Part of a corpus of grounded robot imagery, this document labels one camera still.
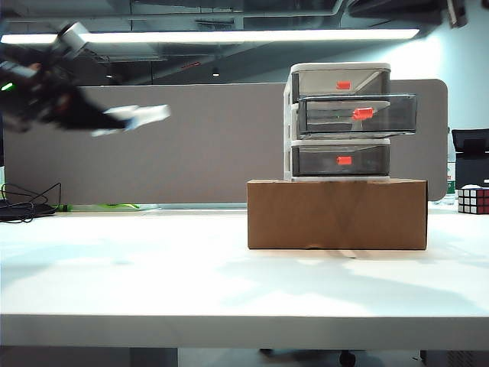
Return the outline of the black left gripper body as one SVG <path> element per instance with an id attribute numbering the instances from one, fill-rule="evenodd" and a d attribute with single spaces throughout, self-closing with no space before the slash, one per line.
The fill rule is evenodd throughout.
<path id="1" fill-rule="evenodd" d="M 77 86 L 39 76 L 15 80 L 15 128 L 36 123 L 83 127 L 83 93 Z"/>

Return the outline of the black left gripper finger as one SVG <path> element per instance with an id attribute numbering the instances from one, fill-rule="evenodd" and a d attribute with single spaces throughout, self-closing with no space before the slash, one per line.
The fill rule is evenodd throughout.
<path id="1" fill-rule="evenodd" d="M 68 130 L 123 129 L 126 124 L 105 114 L 77 91 L 63 96 L 63 127 Z"/>

